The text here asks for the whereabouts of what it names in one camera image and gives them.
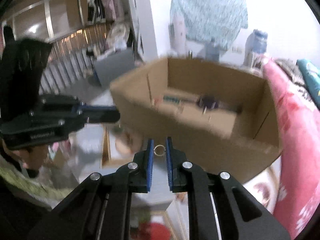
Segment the grey storage bin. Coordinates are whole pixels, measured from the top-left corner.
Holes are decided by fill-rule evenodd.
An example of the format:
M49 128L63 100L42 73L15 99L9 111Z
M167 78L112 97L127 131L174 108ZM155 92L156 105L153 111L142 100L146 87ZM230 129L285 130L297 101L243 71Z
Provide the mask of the grey storage bin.
M133 50L127 48L96 59L93 67L101 87L108 88L113 80L135 69L137 66Z

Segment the brown cardboard box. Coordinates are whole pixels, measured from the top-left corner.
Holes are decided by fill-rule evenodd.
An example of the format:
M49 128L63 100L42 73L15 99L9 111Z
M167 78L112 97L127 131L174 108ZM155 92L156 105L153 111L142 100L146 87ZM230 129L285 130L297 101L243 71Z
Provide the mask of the brown cardboard box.
M229 172L245 183L270 166L281 144L268 82L224 64L161 58L110 84L121 123L164 142L209 173ZM203 110L201 96L219 101Z

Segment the dark purple smart watch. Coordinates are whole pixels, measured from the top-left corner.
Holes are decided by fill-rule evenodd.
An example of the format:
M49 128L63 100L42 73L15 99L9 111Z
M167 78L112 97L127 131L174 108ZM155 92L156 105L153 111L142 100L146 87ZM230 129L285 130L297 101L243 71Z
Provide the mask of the dark purple smart watch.
M197 100L196 104L203 110L212 110L219 107L219 101L216 100L216 98L214 98L213 96L201 96Z

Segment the wooden wardrobe doors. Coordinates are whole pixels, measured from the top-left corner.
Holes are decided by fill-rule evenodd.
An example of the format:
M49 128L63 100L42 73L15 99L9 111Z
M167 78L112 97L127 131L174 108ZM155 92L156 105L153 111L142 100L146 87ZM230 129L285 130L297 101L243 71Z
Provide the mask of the wooden wardrobe doors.
M55 40L92 25L88 15L88 0L13 0L1 27L11 26L15 38Z

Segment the hanging clothes rack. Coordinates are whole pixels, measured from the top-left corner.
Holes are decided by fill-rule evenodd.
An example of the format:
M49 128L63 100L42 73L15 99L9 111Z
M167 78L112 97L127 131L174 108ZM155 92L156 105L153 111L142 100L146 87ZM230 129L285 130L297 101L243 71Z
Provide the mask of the hanging clothes rack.
M87 0L87 24L103 50L125 50L131 44L131 23L121 0Z

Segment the pink floral blanket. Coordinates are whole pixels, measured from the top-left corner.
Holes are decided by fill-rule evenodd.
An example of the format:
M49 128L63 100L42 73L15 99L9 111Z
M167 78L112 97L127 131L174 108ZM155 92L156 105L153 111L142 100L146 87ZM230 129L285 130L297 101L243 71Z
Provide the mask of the pink floral blanket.
M280 188L274 216L295 239L319 206L319 110L272 60L264 65L281 139Z

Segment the blue water jug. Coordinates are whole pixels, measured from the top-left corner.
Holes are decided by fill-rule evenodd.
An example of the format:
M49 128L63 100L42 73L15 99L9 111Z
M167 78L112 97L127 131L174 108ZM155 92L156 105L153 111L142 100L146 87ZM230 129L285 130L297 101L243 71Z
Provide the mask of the blue water jug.
M267 33L258 29L253 30L253 32L247 38L245 44L245 58L243 62L244 66L249 68L253 67L256 58L266 53L267 38Z

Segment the teal patterned curtain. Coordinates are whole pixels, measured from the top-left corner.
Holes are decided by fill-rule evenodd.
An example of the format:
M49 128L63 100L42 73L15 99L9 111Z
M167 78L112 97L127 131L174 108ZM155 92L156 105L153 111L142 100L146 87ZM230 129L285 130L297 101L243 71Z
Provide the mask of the teal patterned curtain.
M241 29L248 28L245 0L171 0L170 18L184 18L186 38L227 51Z

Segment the teal patterned pillow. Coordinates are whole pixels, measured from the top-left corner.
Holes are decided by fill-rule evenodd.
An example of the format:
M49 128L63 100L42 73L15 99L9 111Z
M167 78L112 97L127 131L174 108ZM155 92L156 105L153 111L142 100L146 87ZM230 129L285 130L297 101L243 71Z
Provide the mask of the teal patterned pillow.
M320 87L320 77L319 68L312 62L301 59L297 60L297 65L302 73L307 90L313 99L315 105L319 108L319 87Z

